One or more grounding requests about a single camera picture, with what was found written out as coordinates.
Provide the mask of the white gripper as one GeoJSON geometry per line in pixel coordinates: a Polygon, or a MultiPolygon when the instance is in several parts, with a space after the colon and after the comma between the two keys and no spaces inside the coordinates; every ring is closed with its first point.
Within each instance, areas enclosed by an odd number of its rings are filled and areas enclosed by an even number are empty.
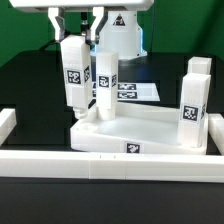
{"type": "Polygon", "coordinates": [[[56,42],[65,36],[64,10],[70,12],[91,11],[95,17],[91,27],[86,31],[85,41],[96,45],[100,40],[100,32],[108,19],[106,9],[113,11],[146,11],[154,0],[9,0],[11,5],[24,12],[41,12],[48,8],[48,18],[54,27],[56,42]]]}

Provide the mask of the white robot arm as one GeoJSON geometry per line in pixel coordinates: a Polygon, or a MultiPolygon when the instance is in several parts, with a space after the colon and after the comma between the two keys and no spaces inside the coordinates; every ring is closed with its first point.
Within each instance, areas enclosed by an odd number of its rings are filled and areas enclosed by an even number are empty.
{"type": "Polygon", "coordinates": [[[65,12],[81,12],[86,42],[100,50],[117,51],[122,61],[145,57],[143,31],[137,12],[148,10],[154,0],[9,0],[24,12],[47,12],[55,41],[65,38],[65,12]]]}

